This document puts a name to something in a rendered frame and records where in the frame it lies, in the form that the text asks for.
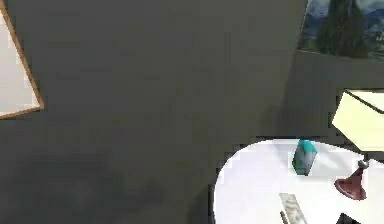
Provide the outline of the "wood framed white picture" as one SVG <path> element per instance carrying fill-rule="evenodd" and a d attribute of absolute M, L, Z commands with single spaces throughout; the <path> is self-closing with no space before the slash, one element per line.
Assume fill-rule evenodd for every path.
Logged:
<path fill-rule="evenodd" d="M 42 110 L 44 102 L 0 0 L 0 120 Z"/>

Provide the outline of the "lamp with cream shade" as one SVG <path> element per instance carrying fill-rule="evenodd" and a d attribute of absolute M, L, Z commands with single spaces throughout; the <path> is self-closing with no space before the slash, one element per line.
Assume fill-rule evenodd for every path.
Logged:
<path fill-rule="evenodd" d="M 331 124 L 363 153 L 358 168 L 348 177 L 337 179 L 335 188 L 353 200 L 364 200 L 364 171 L 369 152 L 384 152 L 384 89 L 345 89 Z"/>

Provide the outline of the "dark landscape painting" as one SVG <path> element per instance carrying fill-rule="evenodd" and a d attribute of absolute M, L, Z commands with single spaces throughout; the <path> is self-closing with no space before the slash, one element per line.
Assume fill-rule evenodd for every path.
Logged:
<path fill-rule="evenodd" d="M 384 62 L 384 0 L 308 0 L 297 49 Z"/>

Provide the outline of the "grey flat strip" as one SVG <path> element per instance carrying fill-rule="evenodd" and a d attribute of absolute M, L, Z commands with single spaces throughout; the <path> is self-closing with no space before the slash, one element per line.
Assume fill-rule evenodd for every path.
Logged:
<path fill-rule="evenodd" d="M 294 194 L 279 194 L 283 210 L 280 212 L 284 224 L 308 224 Z"/>

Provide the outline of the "teal box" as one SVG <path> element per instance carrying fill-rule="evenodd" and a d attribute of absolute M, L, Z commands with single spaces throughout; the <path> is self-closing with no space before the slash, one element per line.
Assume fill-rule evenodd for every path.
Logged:
<path fill-rule="evenodd" d="M 292 159 L 296 174 L 308 176 L 316 155 L 317 150 L 309 140 L 299 140 Z"/>

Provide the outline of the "round white table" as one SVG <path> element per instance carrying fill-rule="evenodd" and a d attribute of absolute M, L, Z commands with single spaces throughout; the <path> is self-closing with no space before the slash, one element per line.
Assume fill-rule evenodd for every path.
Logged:
<path fill-rule="evenodd" d="M 296 196 L 308 224 L 336 224 L 342 213 L 361 224 L 384 224 L 384 164 L 370 161 L 363 176 L 367 198 L 355 201 L 340 194 L 334 182 L 352 174 L 362 156 L 316 142 L 310 174 L 299 176 L 291 165 L 297 143 L 262 141 L 228 159 L 214 189 L 216 224 L 282 224 L 282 193 Z"/>

